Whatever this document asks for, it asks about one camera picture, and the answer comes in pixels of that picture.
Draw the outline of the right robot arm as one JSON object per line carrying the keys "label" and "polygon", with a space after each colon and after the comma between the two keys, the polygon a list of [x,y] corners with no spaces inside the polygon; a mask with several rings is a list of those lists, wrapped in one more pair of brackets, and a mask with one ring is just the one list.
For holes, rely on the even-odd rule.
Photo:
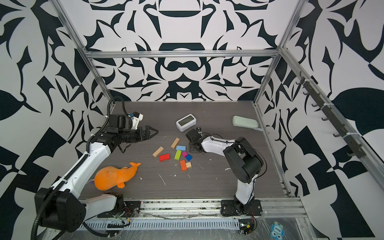
{"label": "right robot arm", "polygon": [[264,166],[261,154],[243,137],[224,140],[196,129],[188,131],[186,137],[196,151],[226,158],[238,180],[235,202],[241,207],[249,205],[255,196],[256,179]]}

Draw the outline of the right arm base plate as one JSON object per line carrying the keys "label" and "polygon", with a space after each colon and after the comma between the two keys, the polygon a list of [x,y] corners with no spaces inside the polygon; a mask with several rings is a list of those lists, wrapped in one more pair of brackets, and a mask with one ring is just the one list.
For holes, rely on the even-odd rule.
{"label": "right arm base plate", "polygon": [[261,216],[262,206],[260,200],[252,199],[248,204],[243,205],[238,200],[221,200],[221,215],[232,216]]}

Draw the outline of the light blue block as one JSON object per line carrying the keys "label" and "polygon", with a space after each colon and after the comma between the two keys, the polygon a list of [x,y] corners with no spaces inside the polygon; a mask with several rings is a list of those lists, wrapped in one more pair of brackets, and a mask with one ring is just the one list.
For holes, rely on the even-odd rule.
{"label": "light blue block", "polygon": [[186,146],[177,146],[176,147],[176,150],[180,150],[180,151],[186,151]]}

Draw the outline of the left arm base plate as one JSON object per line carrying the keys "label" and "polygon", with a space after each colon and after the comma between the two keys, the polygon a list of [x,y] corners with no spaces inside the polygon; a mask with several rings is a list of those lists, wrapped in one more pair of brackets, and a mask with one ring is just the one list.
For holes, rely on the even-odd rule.
{"label": "left arm base plate", "polygon": [[130,218],[141,210],[141,201],[117,201],[115,207],[109,211],[97,215],[98,218],[113,218],[119,215],[122,218]]}

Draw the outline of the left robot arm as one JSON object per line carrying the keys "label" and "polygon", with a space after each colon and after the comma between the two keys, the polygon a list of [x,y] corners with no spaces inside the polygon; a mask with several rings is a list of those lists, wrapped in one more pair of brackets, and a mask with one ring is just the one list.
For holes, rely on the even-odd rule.
{"label": "left robot arm", "polygon": [[31,239],[37,238],[38,227],[71,233],[84,221],[99,214],[120,213],[124,207],[122,194],[107,193],[84,201],[80,201],[79,197],[96,169],[120,144],[150,140],[158,133],[151,126],[145,126],[129,131],[116,129],[91,136],[86,151],[71,169],[51,187],[41,188],[35,194],[37,216],[32,226]]}

